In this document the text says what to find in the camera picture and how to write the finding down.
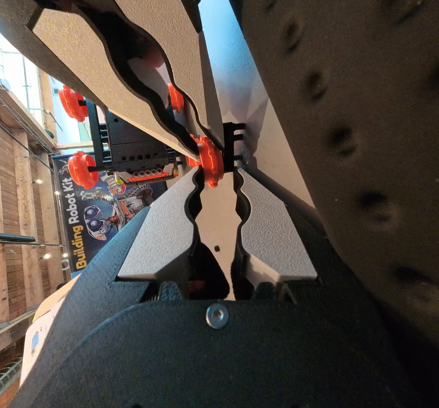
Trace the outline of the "orange toy wheel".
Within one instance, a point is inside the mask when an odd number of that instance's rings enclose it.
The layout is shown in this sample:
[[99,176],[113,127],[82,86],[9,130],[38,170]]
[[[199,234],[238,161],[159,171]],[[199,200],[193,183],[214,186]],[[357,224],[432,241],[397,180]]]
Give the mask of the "orange toy wheel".
[[217,188],[224,175],[222,152],[206,136],[201,136],[197,145],[205,182],[210,188]]

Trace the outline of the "black grey building block vehicle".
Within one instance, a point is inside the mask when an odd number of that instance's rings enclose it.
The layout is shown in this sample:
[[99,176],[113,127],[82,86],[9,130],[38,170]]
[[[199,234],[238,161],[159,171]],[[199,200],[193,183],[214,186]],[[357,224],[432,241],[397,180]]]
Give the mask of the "black grey building block vehicle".
[[94,153],[78,151],[64,166],[78,186],[94,188],[101,172],[125,185],[161,182],[179,176],[178,157],[183,155],[172,147],[109,110],[104,110],[104,122],[100,123],[98,107],[65,85],[59,97],[71,118],[88,121],[90,126]]

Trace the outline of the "dark blue toy kit box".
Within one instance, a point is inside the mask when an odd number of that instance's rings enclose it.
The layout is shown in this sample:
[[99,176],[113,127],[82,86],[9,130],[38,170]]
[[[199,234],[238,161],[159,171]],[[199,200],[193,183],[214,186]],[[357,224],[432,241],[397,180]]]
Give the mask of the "dark blue toy kit box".
[[165,193],[167,185],[165,181],[119,184],[103,171],[92,188],[85,188],[70,175],[69,158],[62,155],[52,162],[67,259],[75,277],[137,213]]

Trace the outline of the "black axle connector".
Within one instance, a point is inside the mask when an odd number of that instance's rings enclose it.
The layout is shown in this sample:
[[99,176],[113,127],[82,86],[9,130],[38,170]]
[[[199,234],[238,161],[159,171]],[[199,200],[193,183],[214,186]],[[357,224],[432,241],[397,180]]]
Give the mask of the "black axle connector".
[[235,142],[243,141],[243,133],[235,133],[237,131],[244,131],[246,128],[245,123],[233,123],[227,122],[223,125],[224,135],[224,147],[222,150],[223,168],[224,173],[232,172],[235,167],[235,162],[242,160],[241,154],[235,154],[234,144]]

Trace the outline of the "black perforated mat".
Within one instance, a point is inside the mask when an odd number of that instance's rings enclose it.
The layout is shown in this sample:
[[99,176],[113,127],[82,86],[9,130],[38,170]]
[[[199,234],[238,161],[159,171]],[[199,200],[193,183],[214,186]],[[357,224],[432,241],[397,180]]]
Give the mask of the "black perforated mat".
[[229,0],[326,233],[438,407],[438,0]]

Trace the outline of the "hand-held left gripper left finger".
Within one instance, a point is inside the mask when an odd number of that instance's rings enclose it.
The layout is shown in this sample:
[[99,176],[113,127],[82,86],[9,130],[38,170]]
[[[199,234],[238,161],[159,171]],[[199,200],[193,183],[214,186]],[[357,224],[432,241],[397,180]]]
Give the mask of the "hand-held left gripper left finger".
[[199,241],[203,168],[193,168],[150,207],[119,270],[121,280],[186,284]]

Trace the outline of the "white instruction booklet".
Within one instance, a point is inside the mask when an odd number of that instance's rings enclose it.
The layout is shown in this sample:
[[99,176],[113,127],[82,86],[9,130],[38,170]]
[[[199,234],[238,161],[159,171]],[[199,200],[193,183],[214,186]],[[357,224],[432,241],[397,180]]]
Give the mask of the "white instruction booklet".
[[66,296],[80,275],[71,279],[56,292],[47,297],[36,309],[32,322],[25,334],[23,360],[19,388],[21,388],[30,372],[35,368],[36,361],[41,354],[43,345],[48,338],[55,317]]

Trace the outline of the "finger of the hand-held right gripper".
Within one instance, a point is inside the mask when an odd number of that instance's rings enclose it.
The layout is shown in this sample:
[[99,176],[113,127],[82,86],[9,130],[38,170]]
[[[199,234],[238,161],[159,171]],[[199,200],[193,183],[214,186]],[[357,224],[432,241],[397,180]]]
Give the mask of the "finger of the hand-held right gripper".
[[86,5],[72,11],[43,8],[29,25],[33,34],[117,117],[183,155],[197,159],[198,146],[166,107],[169,89],[161,74],[136,56],[130,42],[138,33],[114,11]]
[[223,148],[222,117],[199,1],[115,0],[123,15],[158,43],[172,83],[192,105],[196,126]]

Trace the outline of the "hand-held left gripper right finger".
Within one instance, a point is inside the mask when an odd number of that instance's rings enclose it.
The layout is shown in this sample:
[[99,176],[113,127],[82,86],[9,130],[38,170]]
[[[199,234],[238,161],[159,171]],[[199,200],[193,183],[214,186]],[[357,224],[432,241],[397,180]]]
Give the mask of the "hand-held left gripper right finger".
[[238,227],[234,271],[250,284],[314,281],[317,272],[285,203],[243,168],[233,171]]

